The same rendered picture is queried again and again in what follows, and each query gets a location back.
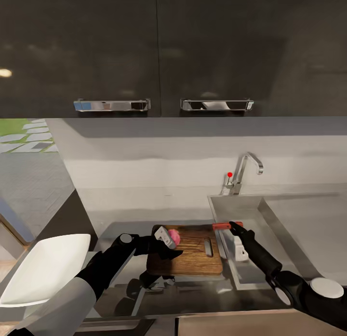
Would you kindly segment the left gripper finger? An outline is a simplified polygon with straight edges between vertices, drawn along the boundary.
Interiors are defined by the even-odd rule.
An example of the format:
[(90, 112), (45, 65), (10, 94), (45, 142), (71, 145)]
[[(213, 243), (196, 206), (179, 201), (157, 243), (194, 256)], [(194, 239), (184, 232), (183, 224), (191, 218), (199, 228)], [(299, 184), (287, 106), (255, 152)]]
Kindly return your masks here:
[(183, 250), (181, 250), (181, 251), (170, 251), (170, 252), (168, 253), (168, 256), (167, 256), (166, 259), (172, 260), (172, 259), (174, 259), (175, 257), (177, 257), (177, 256), (179, 256), (179, 255), (182, 255), (182, 254), (183, 254)]

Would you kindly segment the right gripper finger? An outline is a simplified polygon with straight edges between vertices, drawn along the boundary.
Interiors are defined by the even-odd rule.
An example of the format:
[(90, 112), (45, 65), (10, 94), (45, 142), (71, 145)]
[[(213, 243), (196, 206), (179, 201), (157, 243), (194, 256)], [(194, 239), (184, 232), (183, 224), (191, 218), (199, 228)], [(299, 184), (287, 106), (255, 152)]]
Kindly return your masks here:
[(242, 235), (243, 233), (247, 232), (247, 229), (245, 229), (244, 227), (242, 227), (241, 225), (237, 224), (234, 221), (230, 221), (230, 224), (235, 228), (235, 230)]
[(234, 236), (238, 236), (240, 238), (240, 234), (235, 229), (229, 229)]

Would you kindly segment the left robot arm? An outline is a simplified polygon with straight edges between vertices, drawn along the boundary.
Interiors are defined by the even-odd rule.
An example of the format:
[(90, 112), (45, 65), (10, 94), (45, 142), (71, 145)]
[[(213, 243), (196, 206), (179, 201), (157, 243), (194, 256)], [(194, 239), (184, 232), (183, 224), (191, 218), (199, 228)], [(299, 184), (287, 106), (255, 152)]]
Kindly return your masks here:
[(183, 254), (183, 250), (170, 251), (175, 247), (164, 227), (156, 228), (152, 236), (121, 234), (110, 248), (96, 253), (85, 269), (5, 336), (73, 336), (133, 255), (159, 253), (161, 260), (172, 260)]

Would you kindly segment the cutting board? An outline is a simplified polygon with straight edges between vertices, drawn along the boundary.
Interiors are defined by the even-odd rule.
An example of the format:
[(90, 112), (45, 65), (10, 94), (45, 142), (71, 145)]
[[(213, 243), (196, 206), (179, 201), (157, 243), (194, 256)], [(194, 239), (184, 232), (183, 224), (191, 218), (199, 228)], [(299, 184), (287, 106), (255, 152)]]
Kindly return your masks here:
[[(180, 235), (179, 244), (170, 251), (181, 251), (183, 254), (174, 259), (161, 260), (159, 253), (147, 256), (147, 271), (150, 273), (221, 275), (223, 265), (218, 249), (215, 231), (213, 229), (188, 230), (180, 229), (181, 225), (155, 225), (167, 230), (176, 229)], [(210, 240), (213, 257), (208, 257), (205, 250), (205, 239)]]

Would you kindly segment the bowl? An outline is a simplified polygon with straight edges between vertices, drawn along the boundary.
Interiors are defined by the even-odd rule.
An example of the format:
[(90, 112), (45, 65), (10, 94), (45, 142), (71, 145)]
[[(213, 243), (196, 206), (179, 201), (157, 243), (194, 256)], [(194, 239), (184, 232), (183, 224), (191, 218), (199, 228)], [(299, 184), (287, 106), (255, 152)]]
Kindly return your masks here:
[(0, 307), (24, 307), (47, 302), (81, 270), (90, 234), (70, 234), (39, 241), (9, 281)]

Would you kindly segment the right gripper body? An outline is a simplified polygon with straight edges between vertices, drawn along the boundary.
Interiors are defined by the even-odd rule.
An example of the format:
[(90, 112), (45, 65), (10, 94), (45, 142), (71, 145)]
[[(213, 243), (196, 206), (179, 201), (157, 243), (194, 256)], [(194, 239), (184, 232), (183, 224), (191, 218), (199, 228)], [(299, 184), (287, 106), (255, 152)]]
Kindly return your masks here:
[(254, 239), (254, 236), (255, 231), (250, 229), (240, 236), (240, 240), (244, 250), (248, 252), (248, 257), (258, 265), (262, 257), (269, 254), (269, 252)]

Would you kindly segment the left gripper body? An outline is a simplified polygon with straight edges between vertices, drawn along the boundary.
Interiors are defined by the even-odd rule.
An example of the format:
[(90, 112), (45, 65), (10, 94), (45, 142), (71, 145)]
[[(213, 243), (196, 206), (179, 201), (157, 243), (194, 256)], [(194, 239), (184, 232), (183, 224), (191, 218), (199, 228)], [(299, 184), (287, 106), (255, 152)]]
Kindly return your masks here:
[(148, 239), (148, 251), (147, 251), (146, 255), (159, 253), (161, 260), (164, 260), (167, 258), (168, 253), (170, 252), (170, 248), (168, 248), (168, 246), (165, 245), (164, 241), (156, 239), (154, 234), (158, 230), (159, 229), (156, 228), (154, 230), (154, 233), (152, 234), (152, 236), (146, 236)]

